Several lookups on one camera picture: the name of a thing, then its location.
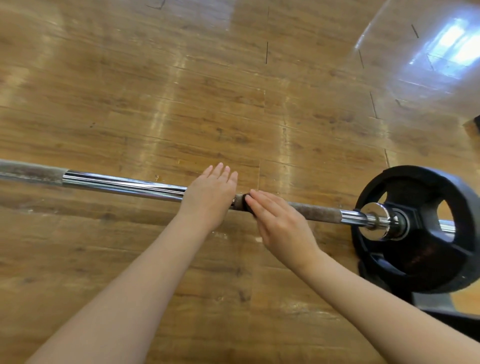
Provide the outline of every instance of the barbell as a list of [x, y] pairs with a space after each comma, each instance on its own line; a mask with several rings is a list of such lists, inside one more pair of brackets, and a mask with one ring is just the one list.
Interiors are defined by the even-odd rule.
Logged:
[[[180, 202], [186, 187], [0, 159], [0, 179]], [[379, 199], [386, 193], [385, 202]], [[454, 221], [439, 220], [445, 200]], [[367, 269], [391, 287], [441, 293], [480, 277], [480, 198], [458, 177], [397, 166], [367, 184], [354, 210], [289, 202], [306, 219], [351, 226]], [[230, 209], [252, 212], [245, 194]]]

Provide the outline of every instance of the person's right arm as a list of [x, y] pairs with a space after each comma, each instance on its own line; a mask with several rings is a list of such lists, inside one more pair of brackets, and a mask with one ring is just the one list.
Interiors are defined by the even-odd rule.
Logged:
[[246, 201], [272, 254], [350, 321], [389, 362], [480, 363], [480, 343], [350, 272], [320, 250], [285, 200], [252, 190]]

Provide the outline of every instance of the person's left hand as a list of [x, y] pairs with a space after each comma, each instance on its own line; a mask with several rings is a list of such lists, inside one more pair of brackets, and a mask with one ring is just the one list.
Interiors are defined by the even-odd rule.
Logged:
[[185, 191], [179, 216], [200, 223], [207, 231], [215, 230], [225, 218], [237, 188], [238, 173], [230, 167], [208, 167]]

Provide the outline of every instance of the hand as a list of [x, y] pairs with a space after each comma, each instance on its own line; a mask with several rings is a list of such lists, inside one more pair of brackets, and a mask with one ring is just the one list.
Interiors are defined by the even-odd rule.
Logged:
[[179, 216], [200, 223], [205, 232], [215, 230], [225, 218], [237, 188], [238, 173], [230, 175], [223, 163], [208, 167], [185, 191]]
[[294, 273], [317, 264], [324, 255], [307, 220], [283, 198], [251, 190], [245, 201], [257, 216], [265, 247]]

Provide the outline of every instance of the person's right hand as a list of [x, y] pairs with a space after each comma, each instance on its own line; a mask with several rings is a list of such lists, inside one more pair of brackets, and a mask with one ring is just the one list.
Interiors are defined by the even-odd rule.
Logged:
[[283, 198], [251, 190], [245, 201], [257, 216], [258, 230], [265, 247], [294, 273], [318, 263], [324, 255], [307, 220]]

